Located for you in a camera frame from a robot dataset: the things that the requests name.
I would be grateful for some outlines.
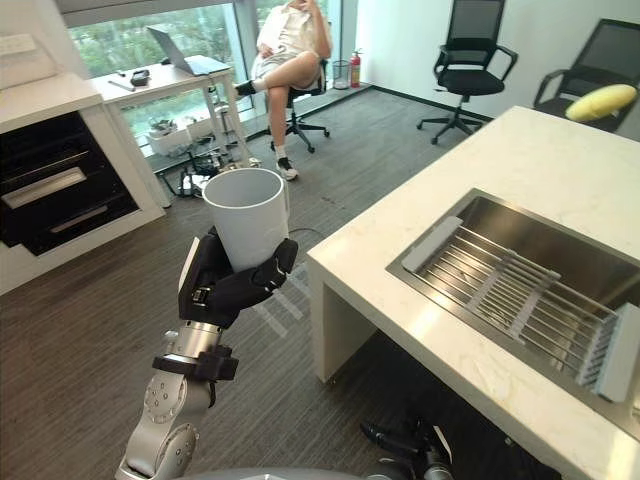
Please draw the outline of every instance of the built-in oven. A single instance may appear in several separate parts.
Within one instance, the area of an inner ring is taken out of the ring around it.
[[[1,135],[1,240],[40,255],[138,206],[77,112]]]

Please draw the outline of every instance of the sink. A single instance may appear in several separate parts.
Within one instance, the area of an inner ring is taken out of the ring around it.
[[[387,268],[640,441],[640,262],[474,189]]]

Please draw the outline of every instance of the red fire extinguisher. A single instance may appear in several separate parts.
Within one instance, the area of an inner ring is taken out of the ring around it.
[[[358,56],[358,50],[353,52],[351,57],[351,88],[360,87],[360,57]]]

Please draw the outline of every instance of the black office chair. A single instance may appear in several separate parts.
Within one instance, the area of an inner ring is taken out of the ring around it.
[[[299,135],[302,141],[307,144],[307,150],[309,151],[309,153],[315,152],[316,149],[313,145],[311,145],[311,142],[305,135],[304,133],[305,130],[321,130],[324,133],[324,136],[327,138],[331,135],[331,133],[329,132],[329,130],[327,130],[326,127],[321,127],[319,125],[308,125],[307,123],[304,122],[304,120],[302,120],[301,118],[298,118],[298,116],[296,115],[294,100],[303,95],[311,95],[315,97],[317,95],[322,95],[327,91],[327,78],[326,78],[327,61],[322,60],[321,65],[322,65],[322,75],[320,75],[320,77],[318,78],[316,88],[314,88],[313,90],[297,90],[295,88],[290,88],[289,97],[287,99],[287,108],[291,109],[291,118],[287,120],[287,131],[285,132],[285,135],[289,135],[290,133],[293,133],[294,135]]]
[[[542,101],[549,82],[562,76],[553,98]],[[542,79],[533,108],[564,117],[573,101],[593,90],[624,83],[637,87],[640,82],[640,25],[601,19],[569,69],[556,70]],[[586,122],[600,130],[615,132],[633,103],[603,118]]]
[[[423,123],[445,124],[431,139],[433,145],[450,128],[459,128],[471,135],[469,125],[477,128],[482,126],[482,122],[478,120],[460,118],[462,104],[467,103],[469,97],[493,95],[504,90],[504,80],[518,60],[516,53],[496,43],[504,3],[505,0],[454,0],[447,43],[440,47],[433,73],[438,79],[438,85],[446,89],[439,91],[448,91],[462,97],[451,117],[425,118],[418,122],[418,130],[422,130]],[[500,78],[487,71],[496,50],[511,57],[507,70]]]

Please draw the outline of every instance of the white shirt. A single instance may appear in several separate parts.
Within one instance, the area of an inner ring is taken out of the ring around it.
[[[264,22],[260,35],[258,35],[257,45],[261,43],[271,47],[276,52],[300,53],[307,50],[315,52],[315,30],[316,25],[309,12],[301,11],[296,8],[289,7],[288,4],[274,7],[269,12]],[[331,43],[331,34],[327,20],[322,17],[322,28],[329,43],[329,48],[333,47]]]

